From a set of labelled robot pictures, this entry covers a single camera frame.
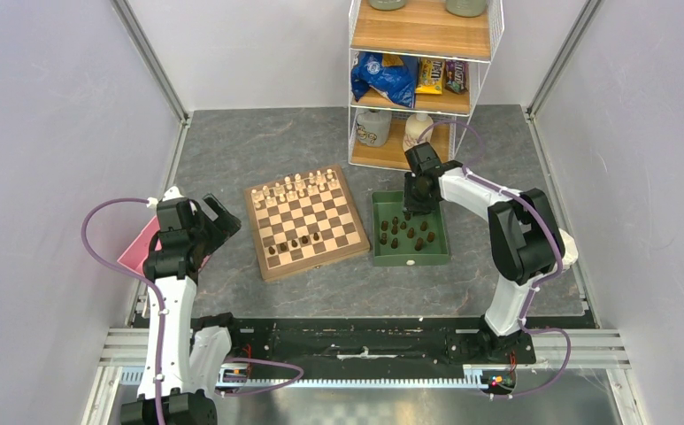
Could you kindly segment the wooden chess board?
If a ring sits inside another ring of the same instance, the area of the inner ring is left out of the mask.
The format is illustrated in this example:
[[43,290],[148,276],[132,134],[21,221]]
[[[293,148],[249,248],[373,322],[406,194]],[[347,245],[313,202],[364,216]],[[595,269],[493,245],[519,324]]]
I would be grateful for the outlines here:
[[[371,243],[342,168],[336,164],[243,192],[260,274],[271,282],[366,254]],[[320,240],[313,241],[318,232]],[[301,244],[301,237],[310,242]],[[280,252],[286,243],[288,251]],[[274,255],[268,253],[273,246]]]

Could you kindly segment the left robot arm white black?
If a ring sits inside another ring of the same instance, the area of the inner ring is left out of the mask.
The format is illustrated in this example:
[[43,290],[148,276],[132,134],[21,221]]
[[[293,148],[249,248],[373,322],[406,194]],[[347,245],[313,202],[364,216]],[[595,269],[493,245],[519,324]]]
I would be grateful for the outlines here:
[[122,424],[215,424],[213,392],[222,361],[242,355],[244,339],[228,328],[232,315],[208,317],[193,328],[192,308],[204,262],[241,229],[212,194],[185,197],[172,186],[156,205],[159,229],[142,271],[150,283],[147,356],[136,400]]

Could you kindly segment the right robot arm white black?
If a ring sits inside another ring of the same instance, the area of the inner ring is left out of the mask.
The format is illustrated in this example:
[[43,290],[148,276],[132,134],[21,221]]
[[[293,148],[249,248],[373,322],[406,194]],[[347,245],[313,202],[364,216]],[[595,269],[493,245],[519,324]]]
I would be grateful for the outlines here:
[[430,143],[405,152],[403,209],[432,212],[442,201],[477,214],[488,224],[491,256],[499,273],[472,351],[489,362],[508,356],[526,332],[535,293],[564,270],[565,241],[546,194],[499,186],[456,160],[443,162]]

